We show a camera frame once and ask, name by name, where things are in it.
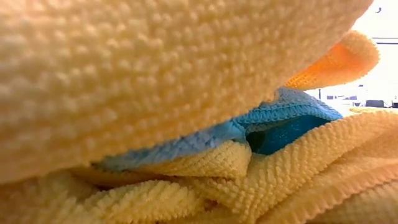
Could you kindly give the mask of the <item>light blue microfiber towel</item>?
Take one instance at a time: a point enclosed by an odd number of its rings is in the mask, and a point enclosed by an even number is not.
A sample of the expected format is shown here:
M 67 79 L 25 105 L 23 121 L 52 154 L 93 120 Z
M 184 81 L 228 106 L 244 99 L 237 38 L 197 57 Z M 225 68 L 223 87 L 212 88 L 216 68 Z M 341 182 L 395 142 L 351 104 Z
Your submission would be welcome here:
M 144 165 L 160 164 L 206 152 L 226 141 L 246 143 L 247 135 L 265 131 L 272 124 L 280 124 L 283 121 L 298 121 L 304 125 L 302 131 L 289 136 L 288 140 L 273 144 L 269 150 L 274 152 L 296 140 L 309 129 L 343 117 L 324 102 L 303 91 L 281 88 L 277 92 L 277 101 L 261 103 L 244 115 L 154 147 L 106 157 L 96 163 L 95 167 L 113 172 L 133 170 Z

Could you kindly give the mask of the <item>yellow microfiber towel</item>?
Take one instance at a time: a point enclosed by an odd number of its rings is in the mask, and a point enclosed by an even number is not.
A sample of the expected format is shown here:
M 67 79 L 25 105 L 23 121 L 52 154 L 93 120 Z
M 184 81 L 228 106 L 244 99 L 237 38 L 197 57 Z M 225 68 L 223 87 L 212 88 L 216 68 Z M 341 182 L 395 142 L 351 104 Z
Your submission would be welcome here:
M 352 115 L 269 156 L 228 141 L 135 172 L 0 185 L 0 224 L 398 224 L 398 113 Z
M 0 184 L 271 101 L 372 2 L 0 0 Z

